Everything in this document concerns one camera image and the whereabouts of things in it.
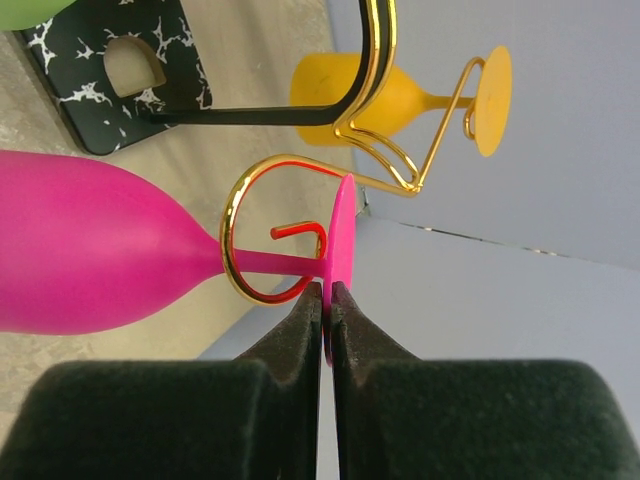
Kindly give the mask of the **pink wine glass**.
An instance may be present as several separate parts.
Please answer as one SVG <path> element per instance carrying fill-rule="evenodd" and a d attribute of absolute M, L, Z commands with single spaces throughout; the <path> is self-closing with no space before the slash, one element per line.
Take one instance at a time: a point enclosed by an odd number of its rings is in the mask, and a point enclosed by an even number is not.
<path fill-rule="evenodd" d="M 238 249 L 235 224 L 256 180 L 281 166 L 337 176 L 328 226 L 275 227 L 273 238 L 312 233 L 316 251 L 297 257 Z M 322 309 L 335 284 L 352 279 L 353 175 L 301 156 L 277 155 L 245 172 L 209 234 L 177 201 L 144 178 L 87 158 L 1 154 L 1 328 L 78 335 L 137 322 L 204 281 L 225 275 L 245 298 L 278 305 L 321 280 Z"/>

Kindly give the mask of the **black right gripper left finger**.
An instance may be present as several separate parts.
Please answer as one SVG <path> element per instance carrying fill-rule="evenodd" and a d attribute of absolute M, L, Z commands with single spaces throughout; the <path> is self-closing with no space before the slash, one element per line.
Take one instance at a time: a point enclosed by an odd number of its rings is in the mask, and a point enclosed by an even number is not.
<path fill-rule="evenodd" d="M 75 361 L 31 387 L 5 479 L 312 479 L 322 290 L 226 361 Z"/>

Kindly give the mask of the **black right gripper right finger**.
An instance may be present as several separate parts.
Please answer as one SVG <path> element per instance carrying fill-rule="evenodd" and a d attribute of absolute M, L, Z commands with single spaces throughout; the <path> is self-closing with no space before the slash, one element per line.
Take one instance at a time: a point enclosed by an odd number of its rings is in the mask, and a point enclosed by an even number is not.
<path fill-rule="evenodd" d="M 635 479 L 639 448 L 588 364 L 423 360 L 332 289 L 344 479 Z"/>

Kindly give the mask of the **green wine glass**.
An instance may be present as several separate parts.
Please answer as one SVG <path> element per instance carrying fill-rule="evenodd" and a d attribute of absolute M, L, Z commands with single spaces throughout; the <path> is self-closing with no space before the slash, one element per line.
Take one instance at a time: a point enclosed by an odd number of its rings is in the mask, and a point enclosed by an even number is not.
<path fill-rule="evenodd" d="M 32 28 L 51 19 L 73 3 L 75 0 L 1 0 L 1 30 Z"/>

